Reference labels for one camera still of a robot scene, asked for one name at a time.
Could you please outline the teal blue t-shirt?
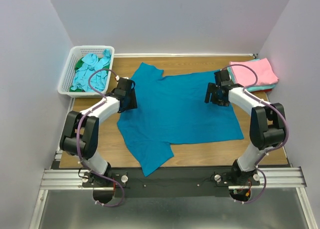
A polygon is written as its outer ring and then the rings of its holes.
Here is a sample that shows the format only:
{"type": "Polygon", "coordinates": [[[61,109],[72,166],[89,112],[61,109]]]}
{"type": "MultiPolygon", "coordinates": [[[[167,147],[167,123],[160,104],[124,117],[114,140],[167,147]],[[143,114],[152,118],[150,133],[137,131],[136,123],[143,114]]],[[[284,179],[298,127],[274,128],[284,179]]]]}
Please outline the teal blue t-shirt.
{"type": "Polygon", "coordinates": [[[163,70],[141,63],[132,80],[137,108],[122,112],[117,126],[145,176],[174,156],[172,144],[244,138],[232,106],[205,103],[213,71],[164,76],[163,70]]]}

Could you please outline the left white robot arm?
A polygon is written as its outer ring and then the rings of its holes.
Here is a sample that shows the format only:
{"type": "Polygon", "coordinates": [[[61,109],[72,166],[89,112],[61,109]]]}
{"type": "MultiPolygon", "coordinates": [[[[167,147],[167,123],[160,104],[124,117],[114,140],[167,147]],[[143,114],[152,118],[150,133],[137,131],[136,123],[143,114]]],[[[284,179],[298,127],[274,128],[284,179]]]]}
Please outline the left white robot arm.
{"type": "Polygon", "coordinates": [[[98,152],[101,123],[114,114],[137,109],[136,83],[120,77],[117,86],[93,106],[80,112],[70,111],[64,123],[59,148],[78,157],[78,162],[93,176],[101,187],[116,181],[112,178],[111,165],[98,152]]]}

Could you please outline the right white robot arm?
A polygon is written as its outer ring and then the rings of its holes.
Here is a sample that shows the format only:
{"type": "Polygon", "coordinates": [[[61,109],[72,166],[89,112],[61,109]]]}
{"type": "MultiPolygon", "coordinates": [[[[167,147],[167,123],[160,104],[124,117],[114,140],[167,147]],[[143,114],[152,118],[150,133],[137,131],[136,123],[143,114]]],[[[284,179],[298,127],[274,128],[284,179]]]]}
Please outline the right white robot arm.
{"type": "Polygon", "coordinates": [[[270,152],[284,146],[289,132],[284,107],[269,103],[235,84],[226,69],[214,73],[215,82],[208,83],[205,103],[218,106],[235,104],[250,116],[250,143],[236,159],[229,172],[221,178],[234,185],[243,185],[253,177],[260,161],[270,152]]]}

